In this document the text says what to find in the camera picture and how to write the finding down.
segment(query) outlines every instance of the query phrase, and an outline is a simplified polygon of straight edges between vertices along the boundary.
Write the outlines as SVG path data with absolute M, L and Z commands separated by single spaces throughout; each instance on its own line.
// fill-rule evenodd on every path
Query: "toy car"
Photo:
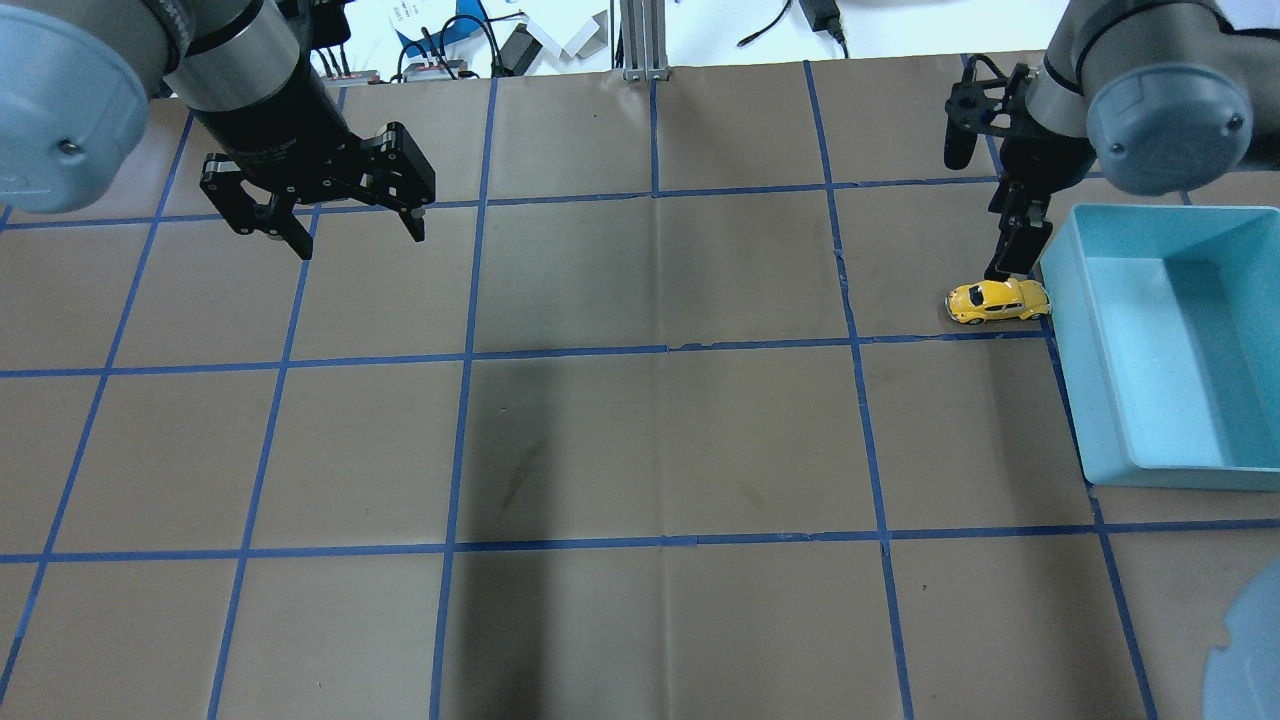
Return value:
M 1038 320 L 1052 309 L 1044 286 L 1036 281 L 1009 278 L 982 281 L 952 290 L 946 300 L 947 315 L 957 323 L 980 325 L 987 320 Z

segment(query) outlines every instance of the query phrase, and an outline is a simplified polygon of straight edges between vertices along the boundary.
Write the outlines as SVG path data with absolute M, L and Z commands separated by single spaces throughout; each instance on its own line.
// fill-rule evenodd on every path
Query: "light blue tray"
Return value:
M 1280 491 L 1280 210 L 1076 205 L 1041 268 L 1085 478 Z

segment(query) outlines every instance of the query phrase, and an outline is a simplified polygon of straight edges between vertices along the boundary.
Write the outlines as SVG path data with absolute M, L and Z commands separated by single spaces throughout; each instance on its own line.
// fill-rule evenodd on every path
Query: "metal frame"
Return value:
M 664 0 L 621 0 L 622 77 L 655 81 L 671 77 L 667 65 Z

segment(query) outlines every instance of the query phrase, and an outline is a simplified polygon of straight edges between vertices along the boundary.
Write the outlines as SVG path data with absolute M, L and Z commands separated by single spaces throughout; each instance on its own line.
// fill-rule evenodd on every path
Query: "robotic arm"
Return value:
M 353 197 L 398 211 L 422 241 L 431 164 L 399 123 L 353 135 L 308 61 L 349 35 L 347 1 L 0 0 L 0 67 L 10 68 L 0 201 L 60 213 L 97 200 L 141 140 L 148 99 L 168 87 L 227 151 L 207 156 L 200 187 L 236 232 L 262 231 L 306 260 L 312 240 L 294 205 Z
M 996 78 L 978 81 L 979 63 Z M 1277 68 L 1280 31 L 1236 31 L 1212 0 L 1071 0 L 1038 70 L 1004 76 L 970 58 L 946 102 L 943 160 L 961 169 L 978 135 L 1002 138 L 986 279 L 1030 272 L 1052 234 L 1052 193 L 1094 160 L 1134 195 L 1194 190 L 1238 165 L 1280 168 Z

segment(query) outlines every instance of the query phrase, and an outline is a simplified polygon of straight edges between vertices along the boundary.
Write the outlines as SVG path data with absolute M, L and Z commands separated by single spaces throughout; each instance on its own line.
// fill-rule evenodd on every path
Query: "black plug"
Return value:
M 809 29 L 827 31 L 840 44 L 845 58 L 849 58 L 849 45 L 845 42 L 845 28 L 840 24 L 840 8 L 836 6 L 836 0 L 800 0 L 800 9 L 809 20 Z

